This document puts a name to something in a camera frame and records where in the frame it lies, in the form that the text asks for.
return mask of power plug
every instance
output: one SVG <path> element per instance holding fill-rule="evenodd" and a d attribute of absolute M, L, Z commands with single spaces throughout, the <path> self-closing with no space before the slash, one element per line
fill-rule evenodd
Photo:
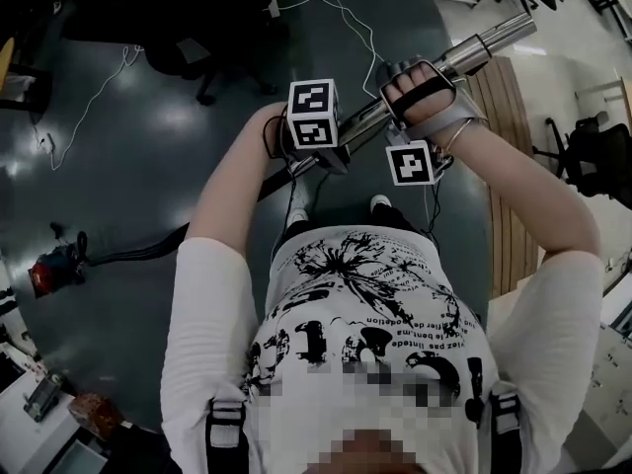
<path fill-rule="evenodd" d="M 52 151 L 54 151 L 55 149 L 55 144 L 52 141 L 50 133 L 47 133 L 44 137 L 40 139 L 39 147 L 41 147 L 41 149 L 43 149 L 46 154 L 52 154 Z"/>

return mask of black strap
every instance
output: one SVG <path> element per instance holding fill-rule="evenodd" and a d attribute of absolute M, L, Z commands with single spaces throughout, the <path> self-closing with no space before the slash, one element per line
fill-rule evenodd
<path fill-rule="evenodd" d="M 205 429 L 208 473 L 230 471 L 231 474 L 248 474 L 244 404 L 211 400 L 209 407 Z"/>
<path fill-rule="evenodd" d="M 413 107 L 419 100 L 429 97 L 433 93 L 441 90 L 450 90 L 452 85 L 441 76 L 433 77 L 424 84 L 416 86 L 408 93 L 390 104 L 393 114 L 399 121 L 403 121 L 407 126 L 411 124 L 404 118 L 404 113 Z"/>
<path fill-rule="evenodd" d="M 519 474 L 522 468 L 520 401 L 515 393 L 492 395 L 491 474 Z"/>

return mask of shoe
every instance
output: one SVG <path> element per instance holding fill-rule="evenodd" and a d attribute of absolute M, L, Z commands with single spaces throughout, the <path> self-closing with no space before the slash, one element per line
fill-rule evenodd
<path fill-rule="evenodd" d="M 375 197 L 371 199 L 371 203 L 370 203 L 371 212 L 373 212 L 373 210 L 375 209 L 375 206 L 378 205 L 379 203 L 383 203 L 384 205 L 387 205 L 389 207 L 393 206 L 391 204 L 391 200 L 389 200 L 387 196 L 376 195 Z"/>
<path fill-rule="evenodd" d="M 293 209 L 289 212 L 289 216 L 287 217 L 287 225 L 285 228 L 289 228 L 296 221 L 309 221 L 309 216 L 307 215 L 307 211 L 305 209 Z"/>

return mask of yellow object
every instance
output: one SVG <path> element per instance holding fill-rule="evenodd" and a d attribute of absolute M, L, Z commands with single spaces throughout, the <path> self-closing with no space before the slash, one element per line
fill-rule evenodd
<path fill-rule="evenodd" d="M 4 88 L 4 81 L 7 78 L 7 72 L 9 72 L 9 65 L 11 64 L 11 59 L 13 58 L 13 49 L 15 48 L 16 42 L 13 40 L 13 37 L 7 40 L 7 42 L 0 50 L 0 92 Z"/>

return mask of black pants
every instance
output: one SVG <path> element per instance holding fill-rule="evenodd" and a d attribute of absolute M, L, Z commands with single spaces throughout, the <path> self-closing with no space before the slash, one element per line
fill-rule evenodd
<path fill-rule="evenodd" d="M 389 228 L 398 228 L 399 230 L 419 233 L 419 231 L 415 230 L 413 225 L 411 225 L 404 217 L 404 214 L 395 207 L 389 207 L 384 203 L 379 203 L 375 206 L 369 221 L 369 224 L 374 226 L 388 226 Z M 313 230 L 314 228 L 318 227 L 316 226 L 316 223 L 311 220 L 296 221 L 295 223 L 292 223 L 289 225 L 289 228 L 285 230 L 285 233 L 283 233 L 283 236 L 278 241 L 276 248 L 280 248 L 292 237 L 296 237 L 297 235 Z"/>

